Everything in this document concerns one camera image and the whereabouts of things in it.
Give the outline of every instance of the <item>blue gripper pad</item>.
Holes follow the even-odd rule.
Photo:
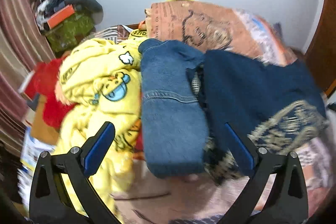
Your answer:
[[[254,175],[254,167],[257,164],[255,162],[254,157],[251,155],[249,149],[256,147],[253,145],[253,143],[248,139],[248,137],[243,136],[242,138],[246,138],[245,140],[242,140],[236,132],[232,129],[232,127],[225,123],[225,127],[227,128],[226,131],[226,141],[227,141],[227,147],[231,151],[233,157],[236,160],[236,163],[238,165],[238,168],[243,175],[246,176],[253,176]]]
[[[81,164],[84,167],[84,176],[89,177],[97,173],[108,149],[116,135],[116,130],[111,122],[105,122],[95,136],[90,137],[82,146]]]

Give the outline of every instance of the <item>curtain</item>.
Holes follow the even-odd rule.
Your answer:
[[[54,54],[35,23],[40,0],[0,0],[0,140],[20,155],[26,102],[17,90],[37,62]]]

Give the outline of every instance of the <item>yellow fleece pajamas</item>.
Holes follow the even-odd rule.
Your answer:
[[[145,38],[129,39],[115,44],[94,38],[79,45],[64,60],[59,82],[65,97],[77,105],[63,120],[55,155],[82,146],[95,135],[105,121],[115,126],[112,143],[97,173],[89,178],[93,188],[107,207],[121,220],[110,196],[112,191],[126,191],[133,180],[132,145],[122,145],[124,135],[140,116],[140,53]],[[63,175],[75,209],[85,214],[67,175]]]

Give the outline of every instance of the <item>navy blue cloth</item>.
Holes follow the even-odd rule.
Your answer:
[[[218,184],[235,167],[225,123],[257,147],[281,155],[318,136],[327,125],[320,90],[300,60],[279,67],[211,50],[200,67],[202,77],[199,69],[194,70],[191,86],[195,94],[202,94],[201,105],[206,105],[211,131],[204,162]]]
[[[148,39],[142,54],[142,134],[149,170],[157,177],[204,172],[209,135],[205,114],[190,89],[187,68],[204,55],[180,41]]]

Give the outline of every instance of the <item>brown wooden door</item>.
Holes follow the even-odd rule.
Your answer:
[[[324,0],[315,36],[305,60],[316,84],[331,95],[336,88],[336,0]]]

